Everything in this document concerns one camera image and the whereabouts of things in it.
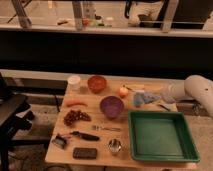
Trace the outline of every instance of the fork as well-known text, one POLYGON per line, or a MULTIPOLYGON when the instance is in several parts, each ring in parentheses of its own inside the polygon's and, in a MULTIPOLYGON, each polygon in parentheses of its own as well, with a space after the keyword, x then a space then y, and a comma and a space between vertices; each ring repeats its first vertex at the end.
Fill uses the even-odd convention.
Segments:
POLYGON ((100 131, 100 130, 108 130, 108 131, 117 131, 120 132, 120 128, 110 128, 110 127, 102 127, 99 125, 92 125, 92 130, 100 131))

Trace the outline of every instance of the floor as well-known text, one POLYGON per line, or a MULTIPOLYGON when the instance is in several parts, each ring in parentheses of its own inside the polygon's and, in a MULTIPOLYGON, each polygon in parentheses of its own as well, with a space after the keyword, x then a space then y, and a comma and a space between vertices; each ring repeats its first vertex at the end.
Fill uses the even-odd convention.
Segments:
MULTIPOLYGON (((20 131, 17 137, 42 138, 50 137, 57 118, 56 105, 31 104, 31 109, 36 115, 33 127, 30 131, 20 131)), ((195 144, 198 148, 201 161, 197 171, 211 171, 213 169, 213 121, 204 116, 186 116, 195 144)), ((102 171, 103 167, 72 166, 45 163, 46 149, 42 145, 23 146, 10 153, 11 171, 102 171)), ((129 169, 129 168, 105 168, 107 171, 159 171, 158 169, 129 169)))
MULTIPOLYGON (((124 17, 125 2, 94 2, 95 13, 102 16, 104 22, 110 17, 113 27, 126 28, 128 20, 124 17)), ((58 21, 67 20, 63 26, 74 27, 72 3, 69 1, 40 1, 35 0, 25 8, 27 15, 34 25, 56 26, 58 21)), ((0 0, 0 24, 7 23, 15 14, 11 1, 0 0)), ((17 17, 8 24, 18 24, 17 17)), ((209 18, 204 30, 213 30, 213 15, 209 18)))

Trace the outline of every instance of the small bowl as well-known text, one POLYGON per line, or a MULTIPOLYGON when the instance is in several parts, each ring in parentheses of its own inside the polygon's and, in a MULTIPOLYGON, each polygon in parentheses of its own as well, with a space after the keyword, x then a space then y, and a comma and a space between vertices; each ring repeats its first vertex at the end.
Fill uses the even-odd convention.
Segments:
POLYGON ((106 88, 107 81, 100 75, 94 75, 88 79, 87 85, 93 93, 98 94, 106 88))
POLYGON ((118 97, 107 96, 101 100, 100 109, 106 117, 113 119, 122 113, 124 103, 118 97))
POLYGON ((118 152, 121 150, 121 142, 117 139, 112 139, 109 141, 108 144, 109 151, 111 152, 112 155, 117 155, 118 152))

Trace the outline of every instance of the knife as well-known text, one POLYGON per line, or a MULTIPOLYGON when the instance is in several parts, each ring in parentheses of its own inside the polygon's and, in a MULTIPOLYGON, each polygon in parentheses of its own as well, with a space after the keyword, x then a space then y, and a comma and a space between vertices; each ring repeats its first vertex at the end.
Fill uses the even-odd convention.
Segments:
POLYGON ((98 141, 98 140, 100 140, 100 137, 98 137, 98 136, 82 133, 82 132, 79 132, 79 131, 73 131, 70 134, 74 135, 74 136, 78 136, 81 139, 88 140, 88 141, 98 141))

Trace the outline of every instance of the black wall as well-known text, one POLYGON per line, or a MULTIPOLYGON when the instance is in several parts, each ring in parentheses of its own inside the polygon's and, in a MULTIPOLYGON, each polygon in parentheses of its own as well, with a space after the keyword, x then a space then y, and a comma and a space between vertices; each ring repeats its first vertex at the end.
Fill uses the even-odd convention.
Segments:
POLYGON ((0 68, 213 79, 213 39, 0 31, 0 68))

